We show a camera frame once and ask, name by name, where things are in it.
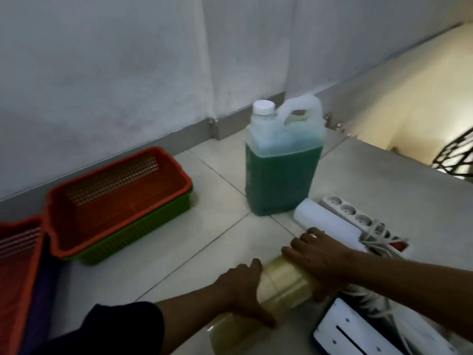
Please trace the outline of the person's right hand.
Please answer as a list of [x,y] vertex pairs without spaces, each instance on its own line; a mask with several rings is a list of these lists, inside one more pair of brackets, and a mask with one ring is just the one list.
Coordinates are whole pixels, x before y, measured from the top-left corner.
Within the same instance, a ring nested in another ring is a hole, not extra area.
[[282,247],[281,253],[315,282],[336,280],[339,292],[347,284],[346,275],[356,251],[319,229],[310,228]]

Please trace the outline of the person's left hand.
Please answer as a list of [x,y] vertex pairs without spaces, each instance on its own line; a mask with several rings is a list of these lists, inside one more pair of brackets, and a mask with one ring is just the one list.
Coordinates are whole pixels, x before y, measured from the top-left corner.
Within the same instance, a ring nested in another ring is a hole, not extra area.
[[261,261],[254,258],[250,265],[239,264],[217,278],[215,285],[225,294],[226,312],[255,320],[254,308],[261,305],[257,299],[257,289],[262,272]]

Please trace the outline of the clear bottle of yellow liquid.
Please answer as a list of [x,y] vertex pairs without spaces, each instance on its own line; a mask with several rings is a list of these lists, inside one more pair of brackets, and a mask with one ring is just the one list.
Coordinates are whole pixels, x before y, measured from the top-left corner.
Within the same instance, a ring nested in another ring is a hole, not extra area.
[[[311,298],[320,288],[320,282],[313,276],[284,256],[278,256],[263,266],[257,300],[281,323],[290,310]],[[233,313],[216,317],[207,327],[215,355],[240,355],[270,332],[271,329],[261,322]]]

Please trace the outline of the person's left forearm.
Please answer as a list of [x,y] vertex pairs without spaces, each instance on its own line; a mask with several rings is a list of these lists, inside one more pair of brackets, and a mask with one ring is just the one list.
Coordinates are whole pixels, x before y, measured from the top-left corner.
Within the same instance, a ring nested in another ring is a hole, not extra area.
[[217,283],[155,303],[164,324],[160,355],[170,355],[209,322],[231,309],[235,295]]

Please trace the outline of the person's right forearm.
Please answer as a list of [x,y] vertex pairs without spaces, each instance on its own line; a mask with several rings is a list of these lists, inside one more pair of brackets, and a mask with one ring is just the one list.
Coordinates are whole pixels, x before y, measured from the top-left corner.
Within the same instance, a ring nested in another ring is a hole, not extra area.
[[473,343],[473,271],[350,251],[344,278]]

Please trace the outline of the white flat plastic device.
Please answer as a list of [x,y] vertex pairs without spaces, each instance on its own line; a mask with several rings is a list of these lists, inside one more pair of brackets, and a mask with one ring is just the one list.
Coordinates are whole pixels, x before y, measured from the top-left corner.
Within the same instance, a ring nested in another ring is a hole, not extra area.
[[345,295],[332,300],[310,339],[321,355],[408,355],[387,320],[370,318]]

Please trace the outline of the white paper roll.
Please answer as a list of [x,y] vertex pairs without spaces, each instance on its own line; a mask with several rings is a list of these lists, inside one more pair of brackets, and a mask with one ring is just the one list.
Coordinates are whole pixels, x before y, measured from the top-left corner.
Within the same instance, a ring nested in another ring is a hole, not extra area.
[[309,198],[295,208],[293,218],[305,230],[317,228],[351,249],[369,252],[360,242],[362,232],[359,228]]

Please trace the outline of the white power strip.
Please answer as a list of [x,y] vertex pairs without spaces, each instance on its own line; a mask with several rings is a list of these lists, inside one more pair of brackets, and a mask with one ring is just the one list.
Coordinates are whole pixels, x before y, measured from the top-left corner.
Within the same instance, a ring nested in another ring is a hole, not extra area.
[[359,241],[371,252],[381,256],[407,259],[412,245],[408,238],[391,233],[380,220],[367,215],[337,195],[323,197],[319,204],[361,231]]

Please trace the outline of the jerrycan of green liquid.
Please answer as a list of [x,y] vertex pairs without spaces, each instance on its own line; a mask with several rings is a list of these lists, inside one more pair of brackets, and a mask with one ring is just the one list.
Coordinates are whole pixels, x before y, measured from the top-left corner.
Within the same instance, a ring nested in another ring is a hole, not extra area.
[[252,113],[245,141],[245,195],[257,216],[296,208],[310,191],[325,141],[320,100],[286,100],[272,116]]

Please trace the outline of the green plastic basket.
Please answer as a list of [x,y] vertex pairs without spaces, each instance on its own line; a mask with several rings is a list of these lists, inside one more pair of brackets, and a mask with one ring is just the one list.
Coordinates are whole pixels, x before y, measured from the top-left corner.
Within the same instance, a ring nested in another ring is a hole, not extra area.
[[183,196],[152,211],[146,216],[124,227],[118,232],[99,241],[75,256],[65,258],[65,261],[77,260],[86,266],[94,266],[110,256],[121,251],[135,241],[143,238],[157,228],[163,226],[191,208],[191,194],[193,189]]

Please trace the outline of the dark sleeve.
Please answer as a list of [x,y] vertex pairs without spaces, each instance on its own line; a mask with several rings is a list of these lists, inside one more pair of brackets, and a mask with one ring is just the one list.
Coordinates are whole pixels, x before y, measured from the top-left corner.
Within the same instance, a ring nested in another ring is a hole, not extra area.
[[159,355],[163,338],[164,319],[155,304],[96,304],[78,329],[49,340],[30,355]]

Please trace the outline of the orange plastic basket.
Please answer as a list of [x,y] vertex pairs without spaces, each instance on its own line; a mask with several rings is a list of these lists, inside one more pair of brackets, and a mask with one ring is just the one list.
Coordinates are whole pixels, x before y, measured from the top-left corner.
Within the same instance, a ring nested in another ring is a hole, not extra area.
[[152,147],[72,179],[46,197],[43,230],[51,253],[63,260],[98,263],[100,245],[138,222],[157,227],[190,208],[192,179],[160,147]]
[[0,223],[0,355],[17,355],[43,250],[42,218]]

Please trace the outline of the black ornamental railing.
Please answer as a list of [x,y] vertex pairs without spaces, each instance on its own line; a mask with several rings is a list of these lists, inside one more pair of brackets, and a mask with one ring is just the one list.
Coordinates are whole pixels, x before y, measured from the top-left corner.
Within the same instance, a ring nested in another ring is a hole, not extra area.
[[473,183],[473,127],[448,143],[430,166],[442,173]]

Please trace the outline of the white jerrycan cap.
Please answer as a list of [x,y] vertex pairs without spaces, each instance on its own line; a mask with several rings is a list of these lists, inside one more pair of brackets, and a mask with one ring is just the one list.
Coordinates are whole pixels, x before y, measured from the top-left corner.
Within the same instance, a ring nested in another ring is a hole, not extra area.
[[253,102],[252,112],[257,116],[272,116],[275,113],[276,105],[270,100],[257,100]]

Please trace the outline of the purple plastic basket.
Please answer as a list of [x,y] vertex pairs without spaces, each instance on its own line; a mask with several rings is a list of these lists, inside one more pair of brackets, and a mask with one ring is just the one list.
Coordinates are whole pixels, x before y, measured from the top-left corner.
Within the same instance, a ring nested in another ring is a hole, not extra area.
[[18,355],[30,353],[47,342],[63,262],[51,254],[50,239],[45,236],[37,271],[23,341]]

